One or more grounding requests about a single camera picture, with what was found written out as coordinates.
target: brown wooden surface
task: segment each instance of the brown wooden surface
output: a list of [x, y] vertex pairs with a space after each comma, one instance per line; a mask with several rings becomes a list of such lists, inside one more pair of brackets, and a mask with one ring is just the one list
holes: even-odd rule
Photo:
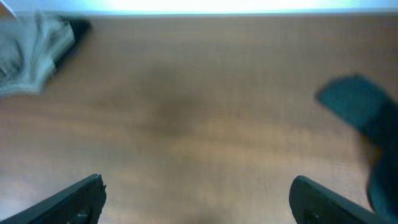
[[362, 72], [398, 96], [398, 19], [95, 19], [40, 96], [0, 100], [0, 218], [92, 174], [101, 223], [295, 223], [309, 178], [369, 208], [377, 151], [314, 100]]

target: wood grain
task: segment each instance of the wood grain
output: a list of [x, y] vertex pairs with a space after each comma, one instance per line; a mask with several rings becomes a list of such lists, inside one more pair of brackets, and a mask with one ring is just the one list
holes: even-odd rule
[[295, 223], [306, 175], [369, 208], [379, 157], [314, 95], [361, 72], [394, 98], [398, 17], [96, 18], [40, 96], [0, 99], [0, 218], [92, 174], [101, 223]]

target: light gray fabric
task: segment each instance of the light gray fabric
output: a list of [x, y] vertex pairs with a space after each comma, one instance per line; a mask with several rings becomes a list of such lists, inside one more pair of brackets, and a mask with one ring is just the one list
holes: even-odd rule
[[38, 93], [74, 41], [70, 24], [54, 16], [0, 20], [0, 95]]

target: wooden table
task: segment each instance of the wooden table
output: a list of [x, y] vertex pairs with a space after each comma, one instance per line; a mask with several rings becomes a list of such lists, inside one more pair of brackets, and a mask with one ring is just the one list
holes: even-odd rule
[[369, 208], [379, 151], [314, 95], [397, 98], [398, 18], [96, 18], [40, 96], [0, 99], [0, 218], [92, 174], [100, 223], [295, 223], [297, 175]]

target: gray cloth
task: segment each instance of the gray cloth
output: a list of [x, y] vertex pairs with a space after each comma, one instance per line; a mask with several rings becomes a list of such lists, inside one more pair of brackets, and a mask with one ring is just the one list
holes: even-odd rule
[[0, 20], [0, 95], [38, 93], [74, 42], [70, 24], [55, 16]]

